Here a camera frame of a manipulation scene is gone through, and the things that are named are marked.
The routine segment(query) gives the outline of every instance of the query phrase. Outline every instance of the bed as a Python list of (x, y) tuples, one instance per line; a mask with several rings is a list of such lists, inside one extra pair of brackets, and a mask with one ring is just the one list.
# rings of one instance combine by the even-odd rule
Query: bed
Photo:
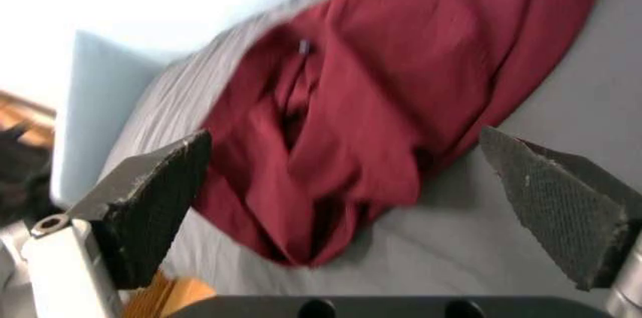
[[(198, 128), (245, 49), (319, 0), (290, 0), (172, 63), (138, 100), (101, 176), (127, 156)], [(589, 157), (642, 191), (642, 0), (598, 0), (562, 63), (501, 129)], [(555, 295), (580, 292), (513, 213), (479, 148), (427, 182), (415, 207), (388, 212), (320, 268), (284, 268), (239, 246), (191, 210), (162, 269), (233, 295)]]

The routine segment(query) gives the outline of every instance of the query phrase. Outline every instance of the textured gripper pad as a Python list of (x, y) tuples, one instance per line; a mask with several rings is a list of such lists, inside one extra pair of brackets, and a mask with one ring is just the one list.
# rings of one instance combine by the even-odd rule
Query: textured gripper pad
[(480, 144), (519, 221), (577, 288), (609, 287), (640, 231), (642, 196), (582, 156), (492, 128)]
[(150, 284), (200, 189), (209, 158), (205, 131), (127, 158), (67, 212), (91, 222), (116, 288)]

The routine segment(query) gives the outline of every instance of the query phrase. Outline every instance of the maroon shirt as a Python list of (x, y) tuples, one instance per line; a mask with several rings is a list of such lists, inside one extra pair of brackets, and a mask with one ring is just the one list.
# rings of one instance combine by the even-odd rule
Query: maroon shirt
[(319, 265), (414, 204), (571, 45), (594, 0), (328, 0), (241, 60), (203, 126), (195, 208), (258, 254)]

